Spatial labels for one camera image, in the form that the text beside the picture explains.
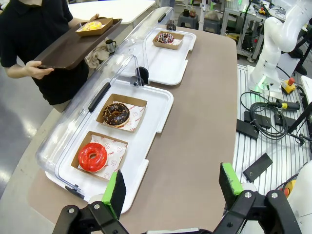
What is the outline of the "person's right forearm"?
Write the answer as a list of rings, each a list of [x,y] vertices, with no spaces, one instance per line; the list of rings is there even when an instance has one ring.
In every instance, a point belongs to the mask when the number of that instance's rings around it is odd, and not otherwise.
[[[23,78],[30,76],[28,67],[26,65],[21,66],[17,63],[11,67],[5,67],[5,72],[10,78]]]

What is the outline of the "yellow emergency stop box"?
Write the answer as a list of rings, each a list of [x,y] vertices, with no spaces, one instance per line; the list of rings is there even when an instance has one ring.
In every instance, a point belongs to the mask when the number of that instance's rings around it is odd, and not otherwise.
[[[286,95],[291,94],[294,90],[297,89],[295,85],[295,79],[293,77],[290,77],[288,80],[284,80],[281,83],[282,92]]]

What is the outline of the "white display tray base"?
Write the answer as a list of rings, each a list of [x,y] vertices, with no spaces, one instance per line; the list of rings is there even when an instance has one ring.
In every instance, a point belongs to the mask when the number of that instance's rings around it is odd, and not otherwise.
[[[96,121],[98,114],[111,94],[138,98],[148,102],[144,118],[134,133],[104,126]],[[128,211],[136,197],[136,193],[147,169],[149,161],[146,156],[148,151],[156,133],[162,132],[173,101],[173,95],[167,90],[152,86],[131,87],[128,82],[117,79],[91,116],[83,123],[77,137],[71,140],[70,146],[64,150],[65,157],[59,168],[60,176],[69,180],[69,182],[75,182],[79,185],[82,194],[85,196],[82,199],[85,201],[89,201],[95,196],[103,194],[109,180],[102,180],[72,167],[73,158],[89,131],[127,142],[127,150],[118,170],[122,172],[126,186],[126,196],[122,211]],[[65,188],[64,183],[59,182],[55,176],[47,172],[45,173],[51,181]]]
[[[139,66],[145,67],[149,72],[149,82],[164,85],[178,85],[181,83],[188,63],[187,55],[193,50],[196,35],[184,31],[176,31],[183,39],[176,50],[156,47],[154,38],[161,32],[167,32],[163,28],[155,28],[143,44],[138,47],[136,57]]]

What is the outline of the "steel travel mug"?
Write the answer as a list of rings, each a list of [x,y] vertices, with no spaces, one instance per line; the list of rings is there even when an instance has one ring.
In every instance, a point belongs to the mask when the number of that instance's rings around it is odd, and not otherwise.
[[[108,39],[105,41],[105,44],[106,44],[107,50],[110,54],[115,52],[116,46],[117,46],[116,41],[114,41],[112,39]]]

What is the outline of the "red glazed donut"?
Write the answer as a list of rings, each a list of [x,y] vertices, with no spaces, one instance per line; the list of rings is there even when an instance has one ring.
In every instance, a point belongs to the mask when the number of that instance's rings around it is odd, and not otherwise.
[[[108,154],[101,144],[88,143],[80,150],[78,161],[83,170],[95,173],[106,166]]]

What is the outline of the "yellow black handheld switch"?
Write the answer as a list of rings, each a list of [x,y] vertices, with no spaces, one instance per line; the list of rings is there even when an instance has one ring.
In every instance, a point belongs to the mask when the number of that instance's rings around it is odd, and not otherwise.
[[[299,102],[270,102],[269,103],[271,106],[284,109],[284,110],[289,110],[289,111],[297,111],[300,109],[300,103]]]

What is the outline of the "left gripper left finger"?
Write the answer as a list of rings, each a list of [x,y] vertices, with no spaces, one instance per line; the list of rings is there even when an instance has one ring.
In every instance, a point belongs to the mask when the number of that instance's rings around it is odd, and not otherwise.
[[[100,200],[82,209],[74,205],[63,207],[52,234],[129,234],[119,221],[125,196],[124,178],[118,170],[113,172]]]

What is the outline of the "slotted aluminium base plate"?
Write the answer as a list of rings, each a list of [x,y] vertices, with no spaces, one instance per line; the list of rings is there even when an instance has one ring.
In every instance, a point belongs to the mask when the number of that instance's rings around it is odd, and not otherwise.
[[[237,66],[238,97],[237,119],[244,119],[244,112],[255,102],[275,102],[274,97],[268,95],[255,95],[249,92],[248,71],[243,65]],[[281,183],[300,171],[305,163],[312,160],[310,143],[303,146],[292,136],[284,136],[282,139],[268,139],[260,133],[258,139],[252,139],[240,133],[236,133],[233,168],[240,182],[247,179],[243,174],[263,154],[267,154],[272,160],[266,171],[257,177],[253,184],[261,194],[276,189]]]

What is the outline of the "chocolate donut with white drizzle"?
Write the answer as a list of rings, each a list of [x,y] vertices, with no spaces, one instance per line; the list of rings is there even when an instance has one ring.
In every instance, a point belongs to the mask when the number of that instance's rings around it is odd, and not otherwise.
[[[163,44],[172,44],[175,40],[174,36],[170,33],[160,33],[157,38],[157,42],[163,43]]]

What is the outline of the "dark brown serving tray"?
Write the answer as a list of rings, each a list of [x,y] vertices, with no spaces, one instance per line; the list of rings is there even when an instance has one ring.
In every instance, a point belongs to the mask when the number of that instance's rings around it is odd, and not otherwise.
[[[34,60],[41,61],[39,68],[71,70],[75,68],[96,46],[120,26],[122,19],[113,19],[113,24],[99,36],[80,37],[76,30],[86,22],[71,28]]]

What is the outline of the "beige crumpled cloth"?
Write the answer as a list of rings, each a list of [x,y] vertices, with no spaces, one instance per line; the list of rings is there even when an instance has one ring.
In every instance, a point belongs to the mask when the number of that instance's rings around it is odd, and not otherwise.
[[[85,57],[85,61],[89,68],[96,69],[103,61],[106,61],[109,54],[106,45],[97,46]]]

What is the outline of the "black rectangular block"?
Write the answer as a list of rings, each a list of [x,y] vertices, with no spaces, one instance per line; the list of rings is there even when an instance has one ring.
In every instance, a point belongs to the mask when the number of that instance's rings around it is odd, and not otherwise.
[[[264,171],[266,171],[273,161],[268,156],[267,153],[264,153],[259,159],[257,159],[251,166],[243,171],[244,176],[247,181],[253,183]]]

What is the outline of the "white rectangular table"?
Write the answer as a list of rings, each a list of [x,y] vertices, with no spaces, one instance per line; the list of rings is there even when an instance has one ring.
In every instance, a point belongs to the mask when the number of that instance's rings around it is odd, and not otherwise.
[[[122,24],[133,23],[155,4],[154,0],[103,0],[69,4],[73,17],[89,20],[95,14],[101,17],[122,19]]]

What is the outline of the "yellow sprinkled donut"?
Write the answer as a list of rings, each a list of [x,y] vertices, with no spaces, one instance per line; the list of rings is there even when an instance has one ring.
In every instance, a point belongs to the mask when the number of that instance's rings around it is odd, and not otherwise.
[[[102,28],[102,23],[100,21],[91,21],[86,23],[82,28],[81,31],[93,31]]]

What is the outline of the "grey plastic stool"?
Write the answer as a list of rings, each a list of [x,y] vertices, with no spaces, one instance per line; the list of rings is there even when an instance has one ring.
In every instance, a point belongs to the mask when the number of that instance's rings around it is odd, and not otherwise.
[[[186,17],[183,15],[183,13],[181,13],[178,17],[178,27],[187,27],[190,26],[191,29],[198,29],[198,24],[199,24],[199,19],[198,19],[198,15],[196,14],[195,17]]]

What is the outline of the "brown cardboard donut box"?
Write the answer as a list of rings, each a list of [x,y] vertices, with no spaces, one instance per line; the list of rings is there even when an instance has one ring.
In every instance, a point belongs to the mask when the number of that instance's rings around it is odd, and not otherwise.
[[[120,102],[120,103],[128,103],[128,104],[133,104],[133,105],[138,105],[138,106],[144,106],[146,105],[147,107],[147,101],[146,100],[141,100],[141,99],[138,99],[138,98],[134,98],[134,97],[128,97],[128,96],[123,96],[123,95],[119,95],[119,94],[111,94],[110,97],[108,98],[108,100],[105,102],[104,106],[102,107],[100,113],[98,114],[97,116],[97,119],[96,121],[104,126],[108,126],[108,127],[112,127],[112,128],[117,128],[115,126],[111,126],[111,125],[108,125],[106,124],[104,121],[103,121],[103,112],[104,112],[104,109],[110,105],[110,104],[113,104],[113,103],[117,103],[117,102]]]
[[[81,31],[81,28],[84,26],[84,25],[82,25],[79,29],[76,30],[76,33],[80,37],[99,36],[99,35],[102,35],[105,31],[107,31],[108,28],[110,26],[112,26],[112,24],[113,24],[113,18],[98,18],[95,21],[100,21],[102,23],[101,29],[93,30],[93,31]]]
[[[156,47],[160,47],[160,48],[166,48],[166,49],[172,49],[172,50],[177,50],[179,47],[173,47],[170,44],[163,44],[160,42],[157,42],[156,38],[160,33],[170,33],[174,36],[175,39],[184,39],[184,35],[183,34],[177,34],[177,33],[173,33],[173,32],[165,32],[165,31],[160,31],[153,39],[153,45]]]
[[[128,143],[120,139],[89,131],[71,166],[102,180],[110,180],[113,173],[118,171],[127,146]]]

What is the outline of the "clear domed display lid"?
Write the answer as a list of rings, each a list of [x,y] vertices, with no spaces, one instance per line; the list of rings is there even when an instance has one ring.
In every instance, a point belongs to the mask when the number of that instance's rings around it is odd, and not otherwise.
[[[140,66],[134,55],[112,55],[104,61],[69,102],[57,123],[36,152],[38,165],[64,183],[72,194],[84,198],[81,187],[59,174],[64,150],[81,131],[83,123],[91,116],[117,79],[125,78],[131,87],[148,84],[149,72]]]
[[[133,55],[139,67],[149,70],[147,39],[158,26],[166,25],[173,15],[174,9],[169,6],[153,10],[117,46],[115,54]]]

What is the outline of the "black rectangular plate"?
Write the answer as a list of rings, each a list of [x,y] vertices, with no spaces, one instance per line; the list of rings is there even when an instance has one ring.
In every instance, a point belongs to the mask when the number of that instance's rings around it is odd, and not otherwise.
[[[253,118],[251,118],[249,111],[244,112],[244,122],[252,124],[254,120],[256,120],[258,124],[265,129],[271,128],[271,119],[269,117],[254,114]]]
[[[258,139],[258,129],[251,125],[250,123],[241,121],[239,119],[236,120],[236,132],[243,134],[251,139]]]

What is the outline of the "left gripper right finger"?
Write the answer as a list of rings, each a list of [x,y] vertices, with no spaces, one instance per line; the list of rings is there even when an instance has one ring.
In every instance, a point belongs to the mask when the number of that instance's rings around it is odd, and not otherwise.
[[[302,234],[295,215],[280,190],[266,195],[243,190],[230,163],[221,163],[219,185],[226,201],[227,212],[213,234],[240,234],[248,221],[256,221],[264,234]]]

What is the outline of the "person's right hand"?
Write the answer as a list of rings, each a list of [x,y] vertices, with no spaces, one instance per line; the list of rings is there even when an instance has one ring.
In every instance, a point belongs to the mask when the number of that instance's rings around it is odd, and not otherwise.
[[[53,68],[39,68],[41,66],[41,61],[29,61],[24,66],[24,72],[26,76],[30,76],[36,79],[42,79],[44,76],[49,75],[54,71]]]

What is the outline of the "chocolate sprinkled donut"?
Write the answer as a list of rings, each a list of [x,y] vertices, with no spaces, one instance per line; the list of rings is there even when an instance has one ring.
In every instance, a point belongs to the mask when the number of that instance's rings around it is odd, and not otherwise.
[[[129,117],[129,108],[120,102],[108,105],[103,112],[103,121],[115,127],[124,125],[129,120]]]

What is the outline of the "person in black shirt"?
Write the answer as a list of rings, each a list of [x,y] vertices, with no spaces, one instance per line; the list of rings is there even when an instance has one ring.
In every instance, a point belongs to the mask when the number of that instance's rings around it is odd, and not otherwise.
[[[72,16],[67,0],[10,0],[0,13],[2,67],[36,61],[42,51],[81,22]],[[72,70],[57,69],[42,79],[32,79],[43,98],[61,113],[88,76],[89,67],[82,60]]]

